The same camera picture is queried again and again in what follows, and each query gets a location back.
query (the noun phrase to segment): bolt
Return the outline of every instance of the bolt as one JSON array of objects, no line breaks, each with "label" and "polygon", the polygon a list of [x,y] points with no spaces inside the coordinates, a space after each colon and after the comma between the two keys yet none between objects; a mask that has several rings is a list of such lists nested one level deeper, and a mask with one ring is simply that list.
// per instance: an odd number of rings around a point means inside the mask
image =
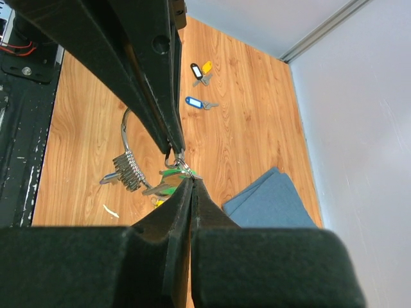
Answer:
[{"label": "bolt", "polygon": [[23,73],[23,75],[26,75],[26,76],[30,76],[31,73],[32,73],[31,69],[30,69],[28,66],[23,67],[23,69],[21,70],[21,72]]}]

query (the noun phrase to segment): cloth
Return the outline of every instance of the cloth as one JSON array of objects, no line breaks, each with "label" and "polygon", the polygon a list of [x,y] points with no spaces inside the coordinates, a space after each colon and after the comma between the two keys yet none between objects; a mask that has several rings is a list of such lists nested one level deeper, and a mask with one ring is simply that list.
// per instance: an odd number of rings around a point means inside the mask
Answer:
[{"label": "cloth", "polygon": [[223,205],[245,228],[316,228],[290,177],[272,168]]}]

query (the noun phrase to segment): wooden table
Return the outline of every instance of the wooden table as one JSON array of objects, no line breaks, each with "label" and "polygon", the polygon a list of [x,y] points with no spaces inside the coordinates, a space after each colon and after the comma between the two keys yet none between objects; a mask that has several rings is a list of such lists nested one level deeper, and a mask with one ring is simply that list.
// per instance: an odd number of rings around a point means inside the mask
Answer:
[{"label": "wooden table", "polygon": [[[290,176],[308,213],[321,225],[289,67],[190,18],[180,37],[186,162],[203,176],[214,202],[221,205],[276,166]],[[208,60],[214,74],[210,86],[193,88],[190,64]],[[220,106],[198,110],[185,104],[186,96]],[[34,225],[131,225],[153,210],[151,197],[140,191],[99,184],[113,171],[112,159],[123,153],[119,126],[124,111],[106,86],[65,54]],[[141,169],[155,185],[164,155],[134,115],[128,136]]]}]

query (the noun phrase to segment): green key tag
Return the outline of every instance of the green key tag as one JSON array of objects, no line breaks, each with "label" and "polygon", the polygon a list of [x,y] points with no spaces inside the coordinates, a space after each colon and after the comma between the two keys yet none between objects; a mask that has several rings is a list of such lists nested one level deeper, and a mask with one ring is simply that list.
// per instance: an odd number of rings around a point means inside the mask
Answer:
[{"label": "green key tag", "polygon": [[[177,168],[177,169],[169,169],[169,170],[163,171],[163,172],[162,172],[162,176],[163,176],[163,177],[161,178],[161,182],[163,182],[164,176],[166,176],[166,175],[172,175],[172,174],[174,174],[174,173],[179,173],[179,172],[181,172],[181,171],[184,171],[184,170]],[[171,195],[175,192],[176,189],[177,189],[177,187],[170,187],[170,188],[167,188],[167,189],[161,191],[161,193],[162,193],[162,194],[167,194],[168,196],[171,196]]]}]

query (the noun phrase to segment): white wall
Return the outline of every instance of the white wall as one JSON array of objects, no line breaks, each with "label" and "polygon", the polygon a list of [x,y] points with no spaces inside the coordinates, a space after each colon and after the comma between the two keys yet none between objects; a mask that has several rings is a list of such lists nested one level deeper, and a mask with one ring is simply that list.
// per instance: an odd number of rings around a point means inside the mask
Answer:
[{"label": "white wall", "polygon": [[188,15],[280,57],[349,0],[186,0]]},{"label": "white wall", "polygon": [[411,307],[411,1],[374,0],[292,62],[324,224],[369,307]]}]

